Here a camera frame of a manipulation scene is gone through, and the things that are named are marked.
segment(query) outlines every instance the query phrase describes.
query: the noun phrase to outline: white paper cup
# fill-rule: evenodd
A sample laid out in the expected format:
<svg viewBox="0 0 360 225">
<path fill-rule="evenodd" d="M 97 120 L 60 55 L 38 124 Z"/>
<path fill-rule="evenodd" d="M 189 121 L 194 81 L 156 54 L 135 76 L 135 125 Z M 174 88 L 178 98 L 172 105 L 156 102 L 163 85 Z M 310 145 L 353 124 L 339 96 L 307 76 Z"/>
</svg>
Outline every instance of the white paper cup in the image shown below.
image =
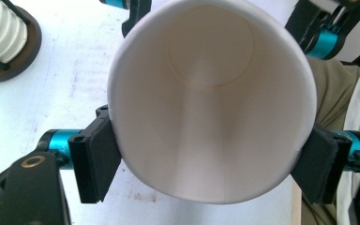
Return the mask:
<svg viewBox="0 0 360 225">
<path fill-rule="evenodd" d="M 308 62 L 244 0 L 181 0 L 128 34 L 109 79 L 112 127 L 146 185 L 201 203 L 240 203 L 291 172 L 315 119 Z"/>
</svg>

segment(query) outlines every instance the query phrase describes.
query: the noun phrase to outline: white ceramic insulator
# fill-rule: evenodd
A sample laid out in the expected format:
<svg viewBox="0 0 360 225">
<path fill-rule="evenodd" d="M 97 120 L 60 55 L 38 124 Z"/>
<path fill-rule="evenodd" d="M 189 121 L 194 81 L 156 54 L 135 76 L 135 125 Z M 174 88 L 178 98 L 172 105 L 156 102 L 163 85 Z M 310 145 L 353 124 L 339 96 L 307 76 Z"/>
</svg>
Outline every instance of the white ceramic insulator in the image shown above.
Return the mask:
<svg viewBox="0 0 360 225">
<path fill-rule="evenodd" d="M 27 26 L 0 1 L 0 61 L 8 63 L 19 54 L 27 41 Z"/>
</svg>

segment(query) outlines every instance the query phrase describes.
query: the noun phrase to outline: clamp jaw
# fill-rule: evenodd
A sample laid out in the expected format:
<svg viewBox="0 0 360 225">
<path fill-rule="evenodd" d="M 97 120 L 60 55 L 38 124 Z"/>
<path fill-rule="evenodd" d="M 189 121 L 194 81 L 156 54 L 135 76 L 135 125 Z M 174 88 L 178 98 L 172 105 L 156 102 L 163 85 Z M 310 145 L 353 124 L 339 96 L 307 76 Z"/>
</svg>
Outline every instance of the clamp jaw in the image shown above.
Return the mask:
<svg viewBox="0 0 360 225">
<path fill-rule="evenodd" d="M 117 8 L 129 9 L 129 19 L 122 23 L 122 35 L 124 37 L 130 32 L 151 10 L 152 0 L 100 0 L 101 3 Z"/>
<path fill-rule="evenodd" d="M 330 59 L 344 46 L 346 37 L 360 22 L 360 0 L 337 0 L 333 13 L 308 0 L 300 0 L 285 28 L 308 56 Z"/>
<path fill-rule="evenodd" d="M 86 129 L 47 131 L 35 151 L 0 173 L 0 224 L 70 224 L 59 168 L 73 167 L 82 203 L 104 200 L 121 155 L 108 107 L 102 106 L 96 113 Z M 302 148 L 292 177 L 311 203 L 331 203 L 345 166 L 360 172 L 360 133 L 332 132 L 317 125 Z M 358 196 L 353 208 L 360 218 Z"/>
</svg>

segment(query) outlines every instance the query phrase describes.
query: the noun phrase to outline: white table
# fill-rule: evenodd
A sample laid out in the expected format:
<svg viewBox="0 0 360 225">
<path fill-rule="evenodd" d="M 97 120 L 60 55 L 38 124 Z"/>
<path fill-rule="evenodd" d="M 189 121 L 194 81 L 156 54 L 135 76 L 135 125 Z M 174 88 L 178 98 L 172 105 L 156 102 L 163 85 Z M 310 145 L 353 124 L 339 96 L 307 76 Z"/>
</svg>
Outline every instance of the white table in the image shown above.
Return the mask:
<svg viewBox="0 0 360 225">
<path fill-rule="evenodd" d="M 52 128 L 85 128 L 107 103 L 107 79 L 128 11 L 98 0 L 12 0 L 42 29 L 35 62 L 0 82 L 0 172 L 35 149 Z M 153 8 L 164 1 L 153 1 Z M 282 24 L 296 0 L 254 0 Z M 104 202 L 81 204 L 73 171 L 62 171 L 72 224 L 297 224 L 300 196 L 288 177 L 260 198 L 233 205 L 177 200 L 141 183 L 121 164 Z"/>
</svg>

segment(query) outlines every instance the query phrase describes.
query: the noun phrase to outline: khaki pants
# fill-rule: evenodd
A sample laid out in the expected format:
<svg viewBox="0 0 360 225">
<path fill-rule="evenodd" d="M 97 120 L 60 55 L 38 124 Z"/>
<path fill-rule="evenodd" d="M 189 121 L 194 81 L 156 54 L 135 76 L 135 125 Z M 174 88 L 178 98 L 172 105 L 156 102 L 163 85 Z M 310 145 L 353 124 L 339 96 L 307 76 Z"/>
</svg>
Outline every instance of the khaki pants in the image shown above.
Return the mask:
<svg viewBox="0 0 360 225">
<path fill-rule="evenodd" d="M 353 90 L 360 77 L 360 67 L 343 66 L 338 60 L 309 58 L 317 85 L 318 111 L 316 122 L 331 130 L 343 129 Z M 336 203 L 313 205 L 302 202 L 302 225 L 328 225 L 336 222 Z"/>
</svg>

